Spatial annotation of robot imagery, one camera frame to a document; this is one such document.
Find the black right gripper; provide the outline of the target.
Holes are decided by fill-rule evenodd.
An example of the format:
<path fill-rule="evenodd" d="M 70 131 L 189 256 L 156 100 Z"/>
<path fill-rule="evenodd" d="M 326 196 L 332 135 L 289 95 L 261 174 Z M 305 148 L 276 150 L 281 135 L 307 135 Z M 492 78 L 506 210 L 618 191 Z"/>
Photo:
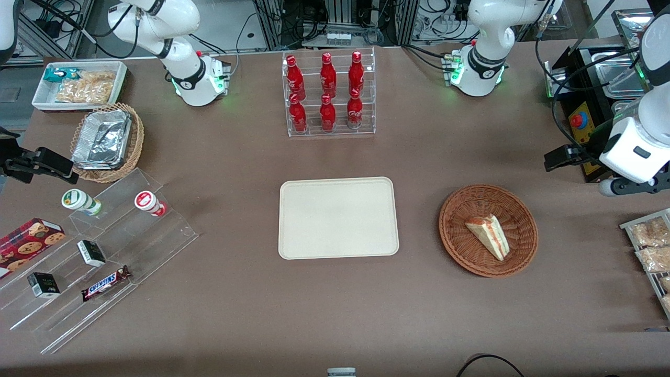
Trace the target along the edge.
<path fill-rule="evenodd" d="M 13 178 L 15 181 L 25 184 L 31 183 L 34 175 L 48 175 L 61 179 L 73 177 L 72 160 L 57 154 L 57 171 L 50 165 L 46 149 L 38 149 L 30 152 L 26 149 L 18 149 L 10 152 L 2 150 L 1 171 L 2 177 Z"/>

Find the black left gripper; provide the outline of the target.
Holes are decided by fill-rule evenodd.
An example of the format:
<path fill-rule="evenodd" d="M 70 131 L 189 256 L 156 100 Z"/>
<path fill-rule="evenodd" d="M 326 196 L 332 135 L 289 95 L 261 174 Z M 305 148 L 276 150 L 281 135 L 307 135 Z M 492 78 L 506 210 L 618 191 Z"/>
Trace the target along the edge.
<path fill-rule="evenodd" d="M 568 165 L 597 164 L 597 157 L 583 146 L 562 146 L 544 155 L 544 169 L 551 172 Z"/>

